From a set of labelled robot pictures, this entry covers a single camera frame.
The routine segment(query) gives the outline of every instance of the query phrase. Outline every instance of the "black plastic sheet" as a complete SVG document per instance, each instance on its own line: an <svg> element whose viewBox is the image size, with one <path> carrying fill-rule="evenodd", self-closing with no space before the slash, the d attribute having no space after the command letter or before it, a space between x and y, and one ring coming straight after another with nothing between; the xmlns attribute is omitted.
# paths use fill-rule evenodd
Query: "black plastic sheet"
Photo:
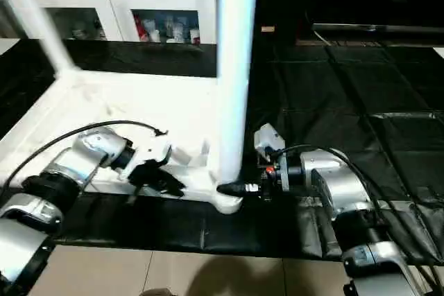
<svg viewBox="0 0 444 296"><path fill-rule="evenodd" d="M68 41L67 47L83 69L216 75L215 46ZM256 46L253 55L244 177L256 163L253 133L267 122L288 145L342 150L395 201L424 243L427 258L415 251L386 211L417 261L426 263L431 257L443 264L444 61L438 54L415 48ZM1 56L0 68L3 135L53 79L35 41L21 41ZM231 216L202 202L143 197L131 206L126 200L122 195L82 194L58 241L317 259L338 259L341 253L316 191L303 186L295 198L271 204L246 200Z"/></svg>

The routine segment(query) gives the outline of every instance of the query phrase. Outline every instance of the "metal rod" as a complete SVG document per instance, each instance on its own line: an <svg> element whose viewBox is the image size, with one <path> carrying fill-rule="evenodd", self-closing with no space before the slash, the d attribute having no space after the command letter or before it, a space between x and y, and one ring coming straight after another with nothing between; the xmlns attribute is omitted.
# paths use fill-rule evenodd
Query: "metal rod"
<svg viewBox="0 0 444 296"><path fill-rule="evenodd" d="M235 181L241 169L255 6L256 0L217 0L219 120L209 164L218 159L219 184Z"/></svg>

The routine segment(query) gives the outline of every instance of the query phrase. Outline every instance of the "black cable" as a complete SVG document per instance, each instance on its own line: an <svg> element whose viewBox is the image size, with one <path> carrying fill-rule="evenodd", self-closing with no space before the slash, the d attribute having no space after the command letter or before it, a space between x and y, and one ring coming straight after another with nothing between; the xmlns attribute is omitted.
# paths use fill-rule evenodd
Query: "black cable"
<svg viewBox="0 0 444 296"><path fill-rule="evenodd" d="M404 231L409 235L410 239L416 244L419 253L426 259L430 258L432 261L436 260L431 256L431 254L427 251L427 249L424 248L424 245L416 238L416 235L411 231L408 224L405 222L405 220L401 217L399 212L396 210L395 205L389 200L384 192L381 190L381 188L377 185L377 183L367 174L365 174L356 164L353 164L351 161L349 161L345 156L343 156L341 153L338 153L337 151L331 149L331 148L325 148L321 146L315 146L307 143L302 143L299 145L290 146L281 150L278 150L277 152L273 153L272 156L278 157L283 153L287 153L292 150L303 150L303 149L320 149L324 150L325 152L328 152L338 159L340 159L343 163L345 163L348 168L350 168L351 171L355 173L355 175L359 178L359 181L363 184L364 188L366 189L370 200L373 203L373 206L375 207L377 213L380 215L380 217L384 220L384 222L387 225L391 225L390 222L387 220L386 216L382 213L382 209L379 205L379 202L374 198L372 195L370 195L370 191L368 190L368 182L372 184L372 187L376 192L378 192L378 195L381 196L381 199L387 203L389 206L392 214L396 217L396 219L401 224ZM407 256L407 258L410 261L414 261L413 255L408 251L408 249L403 246L402 242L400 242L397 239L397 236L394 235L393 232L389 232L391 238L395 243L400 247L400 249L404 252L404 254ZM433 279L427 274L427 272L419 265L416 265L416 268L418 269L419 273L424 277L424 279L427 281L427 283L430 285L430 287L435 290L438 295L444 295L444 291L441 284L441 278L439 277L438 272L436 271L435 267L433 265L429 265L430 270L434 276L434 279L436 283L433 282Z"/></svg>
<svg viewBox="0 0 444 296"><path fill-rule="evenodd" d="M130 124L130 125L137 125L137 126L142 126L143 128L148 128L149 130L154 131L154 134L156 137L160 136L160 135L165 135L167 132L162 132L161 130L159 130L158 128L155 128L154 126L145 124L145 123L141 123L139 121L102 121L99 123L93 123L93 124L89 124L86 126L83 126L81 128L77 128L75 130L72 130L68 133L65 133L63 135L60 135L59 137L51 140L50 142L48 142L46 145L42 146L41 148L37 149L34 153L32 153L31 155L29 155L8 177L8 179L3 183L3 188L0 191L0 202L3 200L4 195L6 194L6 191L9 189L10 187L10 183L11 181L14 179L14 177L16 176L16 174L18 174L20 172L21 169L23 169L23 167L25 167L25 165L27 165L30 161L32 161L36 156L38 156L39 154L43 153L46 149L52 147L53 145L55 145L56 143L58 143L59 141L62 141L68 137L71 137L75 134L87 131L87 130L91 130L92 128L99 128L102 126L109 126L109 125L116 125L116 124Z"/></svg>

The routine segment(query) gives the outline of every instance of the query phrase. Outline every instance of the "glass cabinet door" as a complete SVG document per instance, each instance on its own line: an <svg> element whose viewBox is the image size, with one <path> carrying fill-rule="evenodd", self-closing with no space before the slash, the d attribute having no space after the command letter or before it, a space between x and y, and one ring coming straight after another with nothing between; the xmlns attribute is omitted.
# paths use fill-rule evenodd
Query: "glass cabinet door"
<svg viewBox="0 0 444 296"><path fill-rule="evenodd" d="M47 8L64 40L106 40L95 8Z"/></svg>
<svg viewBox="0 0 444 296"><path fill-rule="evenodd" d="M140 42L200 44L197 10L131 10Z"/></svg>

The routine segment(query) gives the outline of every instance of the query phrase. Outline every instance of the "floor tile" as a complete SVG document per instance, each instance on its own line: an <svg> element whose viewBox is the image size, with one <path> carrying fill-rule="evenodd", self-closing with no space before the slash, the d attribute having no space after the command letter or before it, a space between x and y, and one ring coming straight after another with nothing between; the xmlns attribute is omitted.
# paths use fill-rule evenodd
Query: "floor tile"
<svg viewBox="0 0 444 296"><path fill-rule="evenodd" d="M281 259L154 252L145 290L177 296L284 295Z"/></svg>
<svg viewBox="0 0 444 296"><path fill-rule="evenodd" d="M151 251L57 246L30 296L138 296Z"/></svg>
<svg viewBox="0 0 444 296"><path fill-rule="evenodd" d="M342 263L284 259L288 296L343 296L349 282Z"/></svg>

